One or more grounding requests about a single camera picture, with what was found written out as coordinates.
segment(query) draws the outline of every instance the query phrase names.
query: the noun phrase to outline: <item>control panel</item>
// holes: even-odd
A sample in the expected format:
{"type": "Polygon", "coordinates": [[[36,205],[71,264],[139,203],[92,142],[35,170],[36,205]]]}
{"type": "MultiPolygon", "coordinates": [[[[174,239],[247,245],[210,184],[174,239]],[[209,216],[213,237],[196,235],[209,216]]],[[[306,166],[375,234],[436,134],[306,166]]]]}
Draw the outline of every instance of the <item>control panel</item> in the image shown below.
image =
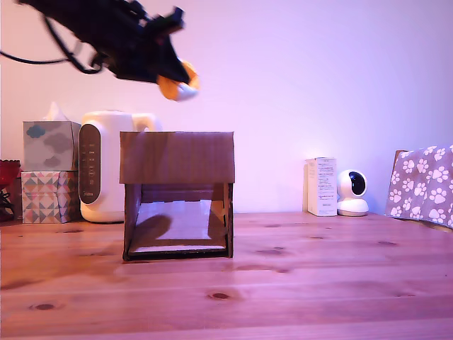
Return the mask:
{"type": "Polygon", "coordinates": [[[96,201],[101,193],[101,134],[91,124],[79,133],[79,196],[85,204],[96,201]]]}

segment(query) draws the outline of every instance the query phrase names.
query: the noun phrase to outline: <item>cardboard roof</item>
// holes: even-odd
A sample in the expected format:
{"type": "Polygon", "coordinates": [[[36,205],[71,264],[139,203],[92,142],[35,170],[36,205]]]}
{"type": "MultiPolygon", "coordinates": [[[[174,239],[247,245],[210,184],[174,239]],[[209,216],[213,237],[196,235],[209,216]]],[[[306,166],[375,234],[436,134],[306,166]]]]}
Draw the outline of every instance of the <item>cardboard roof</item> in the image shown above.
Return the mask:
{"type": "Polygon", "coordinates": [[[233,132],[121,132],[120,183],[234,183],[233,132]]]}

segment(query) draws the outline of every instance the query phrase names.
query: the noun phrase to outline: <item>white medicine box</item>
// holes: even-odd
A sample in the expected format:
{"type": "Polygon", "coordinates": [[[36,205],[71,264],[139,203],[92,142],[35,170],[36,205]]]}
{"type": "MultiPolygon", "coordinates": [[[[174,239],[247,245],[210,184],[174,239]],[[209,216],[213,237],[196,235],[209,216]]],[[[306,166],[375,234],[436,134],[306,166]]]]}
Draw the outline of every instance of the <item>white medicine box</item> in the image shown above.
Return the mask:
{"type": "Polygon", "coordinates": [[[316,216],[337,215],[337,166],[335,158],[307,159],[308,211],[316,216]]]}

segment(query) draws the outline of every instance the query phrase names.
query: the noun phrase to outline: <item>camera lens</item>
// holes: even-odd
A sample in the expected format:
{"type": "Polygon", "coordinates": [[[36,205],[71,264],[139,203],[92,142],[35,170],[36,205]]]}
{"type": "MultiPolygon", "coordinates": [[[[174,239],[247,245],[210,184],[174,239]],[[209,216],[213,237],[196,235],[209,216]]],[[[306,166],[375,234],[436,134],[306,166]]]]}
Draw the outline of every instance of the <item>camera lens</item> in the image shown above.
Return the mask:
{"type": "Polygon", "coordinates": [[[352,191],[355,195],[361,195],[365,191],[365,180],[361,174],[355,171],[349,173],[352,182],[352,191]]]}

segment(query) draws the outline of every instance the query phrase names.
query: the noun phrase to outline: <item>cardboard box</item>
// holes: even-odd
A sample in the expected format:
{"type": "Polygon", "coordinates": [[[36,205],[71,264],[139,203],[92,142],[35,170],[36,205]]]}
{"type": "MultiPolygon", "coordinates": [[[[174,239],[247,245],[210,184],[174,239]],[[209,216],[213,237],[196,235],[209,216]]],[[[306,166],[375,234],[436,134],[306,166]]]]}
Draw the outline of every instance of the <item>cardboard box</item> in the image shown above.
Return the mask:
{"type": "Polygon", "coordinates": [[[77,171],[80,124],[23,122],[24,171],[77,171]]]}
{"type": "Polygon", "coordinates": [[[337,167],[334,158],[308,159],[308,211],[316,216],[337,215],[337,167]]]}
{"type": "Polygon", "coordinates": [[[22,173],[23,223],[66,223],[81,219],[75,171],[22,173]]]}
{"type": "Polygon", "coordinates": [[[121,132],[123,259],[233,256],[232,132],[121,132]]]}

